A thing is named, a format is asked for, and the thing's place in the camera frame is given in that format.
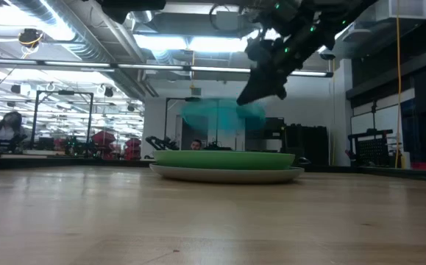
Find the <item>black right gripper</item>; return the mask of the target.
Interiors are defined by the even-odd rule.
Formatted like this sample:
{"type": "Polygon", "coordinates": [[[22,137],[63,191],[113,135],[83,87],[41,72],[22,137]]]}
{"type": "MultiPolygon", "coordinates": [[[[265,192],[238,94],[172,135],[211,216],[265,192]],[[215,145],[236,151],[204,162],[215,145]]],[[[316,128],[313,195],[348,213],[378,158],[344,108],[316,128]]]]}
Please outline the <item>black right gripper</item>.
{"type": "Polygon", "coordinates": [[[260,25],[257,37],[247,41],[246,54],[256,65],[250,69],[249,80],[236,100],[238,105],[269,96],[284,100],[286,74],[301,69],[319,48],[331,47],[329,21],[284,24],[262,21],[260,25]]]}

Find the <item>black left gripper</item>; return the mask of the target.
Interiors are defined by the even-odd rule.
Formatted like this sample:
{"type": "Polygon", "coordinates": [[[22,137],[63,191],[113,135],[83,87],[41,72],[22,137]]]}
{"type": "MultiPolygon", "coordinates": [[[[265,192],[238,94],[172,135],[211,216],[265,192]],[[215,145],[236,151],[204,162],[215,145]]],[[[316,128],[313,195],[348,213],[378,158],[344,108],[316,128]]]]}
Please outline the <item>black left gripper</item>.
{"type": "Polygon", "coordinates": [[[104,14],[119,24],[130,12],[162,10],[165,5],[166,0],[100,0],[104,14]]]}

